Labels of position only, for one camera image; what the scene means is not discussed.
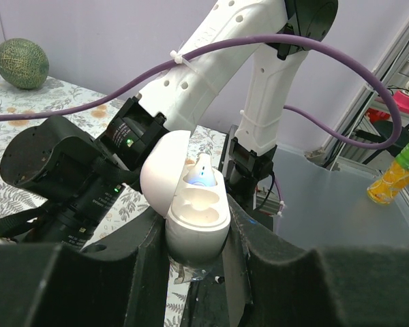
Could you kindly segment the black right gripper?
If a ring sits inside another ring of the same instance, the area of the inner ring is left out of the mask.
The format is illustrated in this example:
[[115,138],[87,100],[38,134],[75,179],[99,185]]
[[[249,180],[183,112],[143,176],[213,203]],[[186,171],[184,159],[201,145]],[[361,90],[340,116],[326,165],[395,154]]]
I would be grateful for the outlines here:
[[0,163],[1,179],[45,198],[0,218],[0,238],[81,249],[137,172],[122,169],[100,142],[63,116],[20,132]]

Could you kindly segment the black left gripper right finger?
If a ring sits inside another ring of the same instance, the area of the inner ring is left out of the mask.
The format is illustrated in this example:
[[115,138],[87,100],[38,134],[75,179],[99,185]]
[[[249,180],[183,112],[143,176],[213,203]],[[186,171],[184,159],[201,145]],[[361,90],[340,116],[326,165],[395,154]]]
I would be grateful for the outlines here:
[[302,250],[229,201],[231,326],[409,326],[409,247]]

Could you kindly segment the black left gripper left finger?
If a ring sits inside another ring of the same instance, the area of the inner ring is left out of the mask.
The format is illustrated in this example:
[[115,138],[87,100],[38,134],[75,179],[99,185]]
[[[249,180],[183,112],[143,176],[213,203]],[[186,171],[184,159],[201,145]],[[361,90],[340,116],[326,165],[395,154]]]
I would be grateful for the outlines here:
[[162,326],[168,275],[152,209],[82,251],[0,239],[0,326]]

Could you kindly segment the white earbud charging case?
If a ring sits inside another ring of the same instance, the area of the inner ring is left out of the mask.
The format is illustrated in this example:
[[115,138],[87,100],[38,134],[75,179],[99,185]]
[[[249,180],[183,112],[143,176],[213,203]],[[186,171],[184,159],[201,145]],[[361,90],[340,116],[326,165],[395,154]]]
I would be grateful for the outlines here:
[[222,252],[230,210],[223,176],[222,185],[211,189],[192,187],[181,180],[190,165],[185,162],[189,141],[190,132],[184,130],[163,136],[142,166],[140,186],[150,207],[166,220],[171,258],[201,268]]

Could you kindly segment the white clip earbud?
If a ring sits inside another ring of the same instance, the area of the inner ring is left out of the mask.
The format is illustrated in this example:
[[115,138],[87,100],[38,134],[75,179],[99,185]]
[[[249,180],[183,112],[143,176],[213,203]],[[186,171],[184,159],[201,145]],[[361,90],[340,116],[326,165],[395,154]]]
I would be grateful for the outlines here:
[[211,156],[201,153],[194,164],[186,165],[181,179],[187,185],[211,189],[222,185],[222,175],[212,166]]

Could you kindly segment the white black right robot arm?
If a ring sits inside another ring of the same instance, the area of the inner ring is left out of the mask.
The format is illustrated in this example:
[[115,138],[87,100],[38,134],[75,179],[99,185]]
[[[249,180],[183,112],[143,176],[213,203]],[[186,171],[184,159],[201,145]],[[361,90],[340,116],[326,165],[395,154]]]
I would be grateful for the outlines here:
[[252,56],[283,104],[294,76],[337,15],[336,1],[219,1],[181,49],[181,58],[128,99],[97,138],[64,116],[19,133],[1,178],[42,196],[37,208],[0,218],[0,237],[81,248],[125,186],[160,215],[168,212],[190,134],[219,92]]

